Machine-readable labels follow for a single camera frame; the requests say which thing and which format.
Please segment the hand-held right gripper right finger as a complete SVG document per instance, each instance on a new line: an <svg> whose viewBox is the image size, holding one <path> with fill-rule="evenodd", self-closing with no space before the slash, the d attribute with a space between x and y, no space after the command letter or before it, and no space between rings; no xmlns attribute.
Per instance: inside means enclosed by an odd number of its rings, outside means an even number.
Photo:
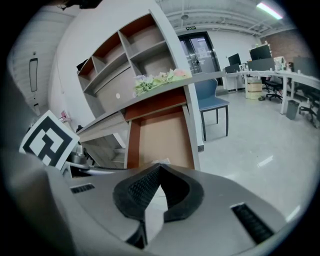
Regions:
<svg viewBox="0 0 320 256"><path fill-rule="evenodd" d="M238 183L180 166L160 167L175 201L146 250L157 256L235 256L261 245L286 224L271 204Z"/></svg>

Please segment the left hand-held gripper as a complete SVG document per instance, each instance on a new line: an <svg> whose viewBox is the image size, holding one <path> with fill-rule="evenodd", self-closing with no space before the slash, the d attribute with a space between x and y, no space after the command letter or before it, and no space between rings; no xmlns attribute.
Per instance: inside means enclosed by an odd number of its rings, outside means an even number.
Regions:
<svg viewBox="0 0 320 256"><path fill-rule="evenodd" d="M80 137L48 110L28 130L19 152L32 154L46 166L62 170L79 141Z"/></svg>

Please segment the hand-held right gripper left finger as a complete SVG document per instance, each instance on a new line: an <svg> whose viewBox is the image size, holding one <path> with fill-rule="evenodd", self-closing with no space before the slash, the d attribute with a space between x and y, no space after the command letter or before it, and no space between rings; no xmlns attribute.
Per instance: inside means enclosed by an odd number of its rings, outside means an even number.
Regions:
<svg viewBox="0 0 320 256"><path fill-rule="evenodd" d="M133 184L159 164L117 170L109 174L65 179L56 168L46 173L55 205L74 251L146 251L145 224L126 217L130 204L126 182Z"/></svg>

